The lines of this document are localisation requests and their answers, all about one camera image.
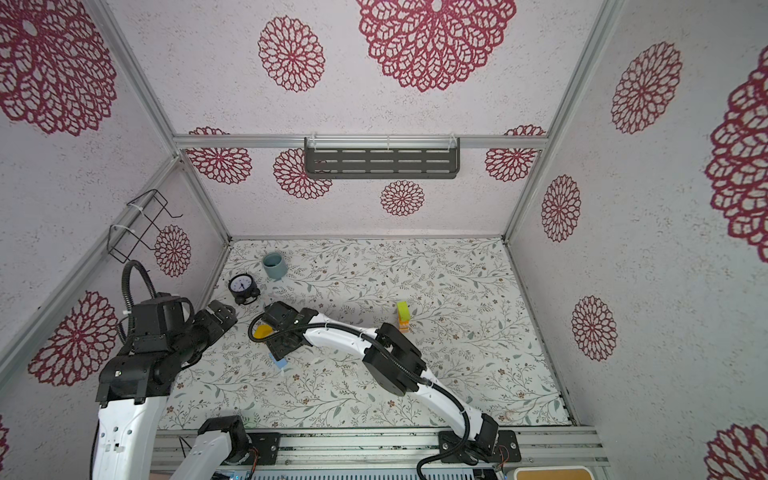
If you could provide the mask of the light blue rectangular block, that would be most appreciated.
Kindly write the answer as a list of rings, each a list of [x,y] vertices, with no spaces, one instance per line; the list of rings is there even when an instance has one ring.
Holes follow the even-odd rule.
[[[272,360],[279,370],[284,370],[287,367],[288,361],[285,358],[276,359],[275,357],[272,357]]]

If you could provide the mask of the lime green rectangular block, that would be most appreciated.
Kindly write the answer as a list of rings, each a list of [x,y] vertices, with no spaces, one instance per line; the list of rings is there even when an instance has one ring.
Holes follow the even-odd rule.
[[[399,301],[396,307],[398,322],[402,324],[409,323],[411,319],[411,313],[408,303],[406,301]]]

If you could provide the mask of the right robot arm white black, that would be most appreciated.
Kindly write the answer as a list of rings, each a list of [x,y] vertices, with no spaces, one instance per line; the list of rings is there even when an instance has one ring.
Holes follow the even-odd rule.
[[[328,347],[360,360],[376,383],[392,395],[415,396],[443,419],[458,438],[455,451],[478,459],[495,453],[496,420],[451,392],[431,371],[421,351],[397,327],[362,328],[316,310],[300,311],[275,302],[248,327],[254,343],[264,343],[276,360],[301,347]]]

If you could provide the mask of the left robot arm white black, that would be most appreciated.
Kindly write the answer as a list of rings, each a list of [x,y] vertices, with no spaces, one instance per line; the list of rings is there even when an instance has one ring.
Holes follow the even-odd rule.
[[[220,301],[186,314],[189,300],[162,296],[130,308],[133,328],[99,374],[93,479],[147,479],[161,417],[176,377],[237,322]]]

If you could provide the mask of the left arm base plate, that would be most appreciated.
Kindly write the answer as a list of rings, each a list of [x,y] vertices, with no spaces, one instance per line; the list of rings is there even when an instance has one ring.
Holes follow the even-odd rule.
[[[280,451],[280,433],[249,433],[250,445],[245,464],[249,467],[274,466]]]

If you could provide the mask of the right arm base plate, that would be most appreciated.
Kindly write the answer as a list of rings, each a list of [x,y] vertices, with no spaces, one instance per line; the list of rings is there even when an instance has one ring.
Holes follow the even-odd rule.
[[[486,449],[479,442],[468,440],[463,450],[441,459],[445,464],[476,465],[484,462],[489,464],[519,463],[522,460],[520,444],[513,430],[502,429],[498,433],[492,449]]]

